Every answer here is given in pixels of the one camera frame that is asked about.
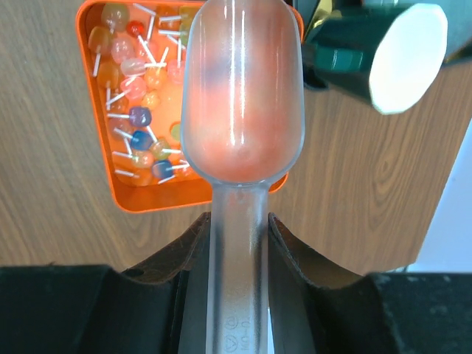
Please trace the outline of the clear plastic scoop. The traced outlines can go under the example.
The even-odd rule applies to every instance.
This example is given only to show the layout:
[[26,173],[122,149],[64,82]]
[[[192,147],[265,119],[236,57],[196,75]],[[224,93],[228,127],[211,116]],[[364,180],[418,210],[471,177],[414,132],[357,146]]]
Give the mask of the clear plastic scoop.
[[191,25],[181,146],[212,186],[207,353],[268,350],[268,191],[304,142],[300,36],[283,1],[207,1]]

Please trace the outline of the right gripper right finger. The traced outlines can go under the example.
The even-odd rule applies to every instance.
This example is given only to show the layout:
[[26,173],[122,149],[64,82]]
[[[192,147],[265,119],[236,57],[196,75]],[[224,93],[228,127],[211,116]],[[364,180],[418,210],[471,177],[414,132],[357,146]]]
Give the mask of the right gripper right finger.
[[268,216],[276,353],[469,353],[468,273],[374,272],[327,259]]

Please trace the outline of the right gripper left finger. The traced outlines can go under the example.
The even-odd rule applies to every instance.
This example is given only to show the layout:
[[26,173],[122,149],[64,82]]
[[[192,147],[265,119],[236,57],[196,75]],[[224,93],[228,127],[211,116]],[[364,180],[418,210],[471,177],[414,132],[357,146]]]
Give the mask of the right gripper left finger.
[[1,268],[3,353],[176,353],[190,272],[209,234],[202,214],[125,271],[109,265]]

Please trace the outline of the orange tray of lollipops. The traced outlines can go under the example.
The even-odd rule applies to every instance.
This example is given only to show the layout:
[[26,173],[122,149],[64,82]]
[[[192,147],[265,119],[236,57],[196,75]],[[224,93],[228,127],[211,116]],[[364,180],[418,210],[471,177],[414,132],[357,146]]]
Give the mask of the orange tray of lollipops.
[[207,204],[181,152],[187,37],[201,1],[86,1],[77,39],[111,194],[127,212]]

